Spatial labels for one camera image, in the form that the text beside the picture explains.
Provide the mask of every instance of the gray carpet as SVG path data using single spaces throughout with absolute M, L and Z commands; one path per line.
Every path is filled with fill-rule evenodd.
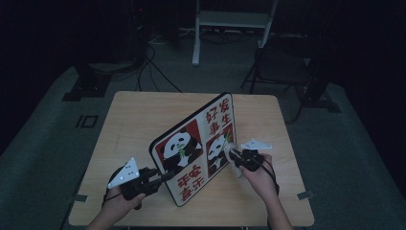
M 152 44 L 153 62 L 183 92 L 247 93 L 248 86 L 239 86 L 253 61 L 257 38 L 223 45 L 202 42 L 197 67 L 192 66 L 192 45 L 191 39 L 182 39 L 177 47 Z M 157 91 L 152 80 L 160 91 L 176 91 L 150 67 L 151 74 L 146 68 L 141 78 L 143 91 Z M 0 229 L 77 229 L 66 217 L 108 107 L 117 91 L 135 90 L 137 84 L 134 73 L 116 74 L 103 98 L 62 102 L 77 77 L 70 68 L 57 78 L 1 156 Z M 297 109 L 293 90 L 283 94 L 280 86 L 259 84 L 255 93 L 277 95 L 285 119 Z M 316 195 L 310 199 L 315 223 L 307 229 L 406 229 L 406 202 L 345 91 L 331 84 L 327 93 L 341 113 L 305 108 L 287 126 L 304 184 Z M 86 116 L 90 125 L 79 123 Z

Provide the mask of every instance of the chair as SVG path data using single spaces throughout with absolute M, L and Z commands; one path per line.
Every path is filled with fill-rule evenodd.
M 253 94 L 256 83 L 286 84 L 283 92 L 294 86 L 301 101 L 300 106 L 293 119 L 285 121 L 288 124 L 294 123 L 304 106 L 318 101 L 323 95 L 328 79 L 320 76 L 320 67 L 332 57 L 333 51 L 328 39 L 273 35 L 262 48 L 256 50 L 255 61 L 241 88 L 246 82 L 251 82 L 250 94 Z M 322 92 L 313 90 L 314 86 L 320 89 L 320 84 Z

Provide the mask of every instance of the panda poster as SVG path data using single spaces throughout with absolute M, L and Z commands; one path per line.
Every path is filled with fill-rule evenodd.
M 177 206 L 182 206 L 228 163 L 224 148 L 236 142 L 233 99 L 222 93 L 152 142 L 149 152 L 167 181 Z

